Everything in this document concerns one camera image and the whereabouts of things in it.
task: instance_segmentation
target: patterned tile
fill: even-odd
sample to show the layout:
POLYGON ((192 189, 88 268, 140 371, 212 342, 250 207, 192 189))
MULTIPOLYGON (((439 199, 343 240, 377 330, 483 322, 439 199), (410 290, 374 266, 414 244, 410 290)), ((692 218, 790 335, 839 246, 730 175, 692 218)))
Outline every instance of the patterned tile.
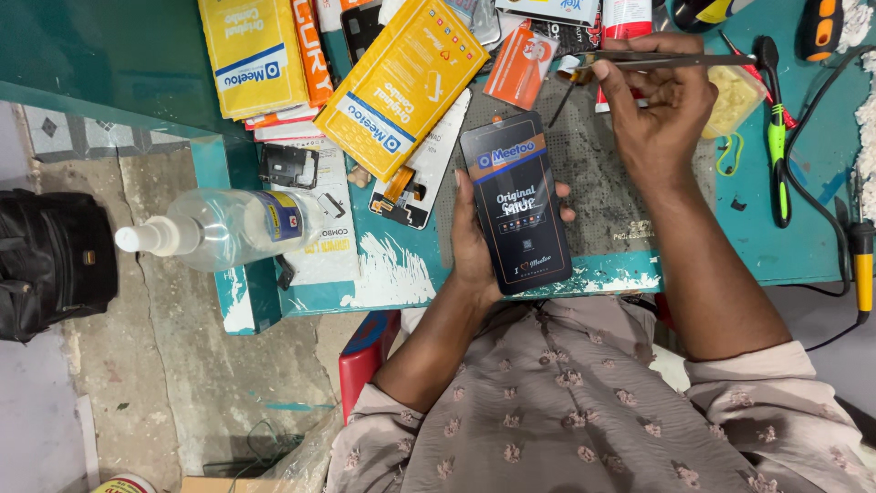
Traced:
POLYGON ((164 154, 191 146, 175 135, 33 106, 25 106, 25 115, 34 157, 46 163, 164 154))
POLYGON ((73 151, 67 115, 31 106, 25 106, 25 115, 34 153, 39 155, 73 151))

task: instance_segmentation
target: person's left hand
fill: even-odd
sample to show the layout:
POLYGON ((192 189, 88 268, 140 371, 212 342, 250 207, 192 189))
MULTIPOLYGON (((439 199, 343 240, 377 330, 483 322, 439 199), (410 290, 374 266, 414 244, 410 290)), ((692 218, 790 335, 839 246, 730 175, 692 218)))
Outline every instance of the person's left hand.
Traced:
MULTIPOLYGON (((554 186, 556 195, 560 198, 566 197, 572 191, 565 183, 554 182, 554 186)), ((575 211, 565 203, 560 203, 560 218, 566 222, 574 221, 575 211)), ((465 289, 470 289, 471 295, 477 297, 481 305, 489 306, 502 299, 493 273, 484 230, 477 220, 475 186, 471 183, 469 174, 461 169, 456 171, 456 206, 453 210, 450 237, 453 240, 456 263, 451 276, 455 276, 465 289)))

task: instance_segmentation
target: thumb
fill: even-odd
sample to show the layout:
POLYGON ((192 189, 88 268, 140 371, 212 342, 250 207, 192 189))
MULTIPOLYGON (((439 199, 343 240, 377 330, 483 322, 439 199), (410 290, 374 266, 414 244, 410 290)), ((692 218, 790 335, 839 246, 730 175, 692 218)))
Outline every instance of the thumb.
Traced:
POLYGON ((624 74, 617 65, 607 60, 597 60, 593 63, 593 74, 599 79, 599 86, 608 100, 612 119, 632 118, 639 112, 630 86, 626 85, 624 74))
POLYGON ((475 186, 471 183, 469 174, 457 169, 456 174, 456 204, 453 208, 453 228, 470 229, 475 219, 475 186))

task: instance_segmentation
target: tweezers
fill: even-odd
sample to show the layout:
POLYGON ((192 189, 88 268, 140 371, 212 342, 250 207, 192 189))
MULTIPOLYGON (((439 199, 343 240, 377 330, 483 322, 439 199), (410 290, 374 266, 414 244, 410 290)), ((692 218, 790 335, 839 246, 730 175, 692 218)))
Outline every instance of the tweezers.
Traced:
POLYGON ((703 65, 754 65, 757 58, 754 55, 743 54, 669 54, 656 52, 631 52, 615 50, 596 50, 584 54, 584 61, 577 72, 590 70, 594 61, 608 60, 614 62, 621 70, 654 70, 656 68, 694 67, 703 65))

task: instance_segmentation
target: repair mat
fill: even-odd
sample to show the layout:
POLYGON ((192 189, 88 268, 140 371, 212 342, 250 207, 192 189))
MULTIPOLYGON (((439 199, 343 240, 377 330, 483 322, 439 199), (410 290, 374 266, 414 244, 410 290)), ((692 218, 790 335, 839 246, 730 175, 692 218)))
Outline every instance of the repair mat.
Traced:
MULTIPOLYGON (((494 115, 509 118, 524 112, 484 94, 484 84, 469 86, 474 93, 462 132, 488 125, 494 115)), ((569 88, 569 82, 551 74, 542 84, 534 111, 549 122, 569 88)), ((611 130, 611 116, 594 110, 596 85, 572 91, 552 128, 545 127, 547 155, 554 177, 567 183, 572 193, 566 204, 575 210, 575 221, 566 223, 566 237, 573 257, 656 248, 653 228, 639 192, 632 185, 618 158, 611 130)), ((696 181, 711 209, 715 210, 714 140, 700 139, 694 153, 696 181)), ((450 227, 456 200, 456 180, 452 174, 465 169, 463 153, 454 147, 450 165, 438 190, 434 214, 442 265, 453 266, 450 227)))

